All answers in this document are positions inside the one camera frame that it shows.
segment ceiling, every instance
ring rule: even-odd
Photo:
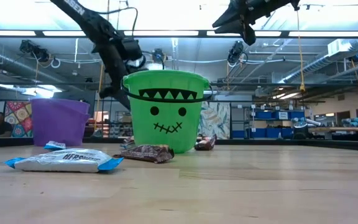
[[[95,11],[107,11],[108,0],[79,0],[85,7]],[[211,24],[227,8],[229,1],[207,0],[129,0],[129,5],[138,8],[139,18],[137,30],[211,30]],[[301,30],[358,30],[358,1],[327,1],[301,0],[300,27]],[[110,9],[125,7],[119,5],[118,0],[110,0]],[[132,27],[134,12],[122,11],[120,14],[111,14],[109,21],[119,29],[129,30]],[[296,30],[296,13],[291,7],[285,6],[274,12],[272,17],[260,18],[252,26],[255,30]],[[46,0],[0,0],[0,29],[6,30],[79,30],[78,25],[65,15],[50,1]],[[74,61],[65,63],[58,68],[48,67],[70,82],[84,82],[85,78],[92,77],[99,80],[100,62],[90,62],[99,59],[98,54],[90,54],[93,44],[86,38],[19,38],[0,37],[0,46],[6,50],[22,56],[19,46],[22,40],[31,40],[41,48],[47,49],[54,57]],[[218,78],[227,76],[227,53],[238,38],[178,38],[178,62],[179,70],[198,73],[215,82]],[[334,39],[301,39],[301,51],[303,61],[313,60],[317,55],[327,52],[327,45]],[[139,44],[143,51],[162,49],[168,56],[173,55],[172,38],[139,38]],[[298,39],[257,39],[250,47],[245,45],[245,52],[249,61],[253,64],[241,65],[241,68],[232,73],[232,82],[270,82],[272,73],[286,74],[290,70],[300,66]],[[269,62],[271,60],[283,60],[285,62]],[[190,63],[197,61],[213,63]],[[167,69],[172,68],[172,61],[166,62]],[[333,63],[319,73],[334,75],[343,70],[342,61]],[[354,80],[352,75],[341,77],[343,80]]]

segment purple bucket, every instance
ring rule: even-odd
[[[34,144],[45,146],[49,141],[80,146],[85,124],[89,119],[87,103],[62,99],[31,100]]]

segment bucket handle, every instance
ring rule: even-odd
[[[138,100],[144,100],[144,101],[157,102],[157,103],[199,103],[202,101],[210,100],[213,96],[213,90],[211,85],[209,85],[209,90],[211,91],[211,94],[209,96],[204,96],[203,98],[194,99],[194,100],[160,99],[160,98],[149,98],[149,97],[139,96],[129,92],[128,88],[124,86],[123,79],[121,80],[121,89],[125,92],[126,95],[132,98]]]

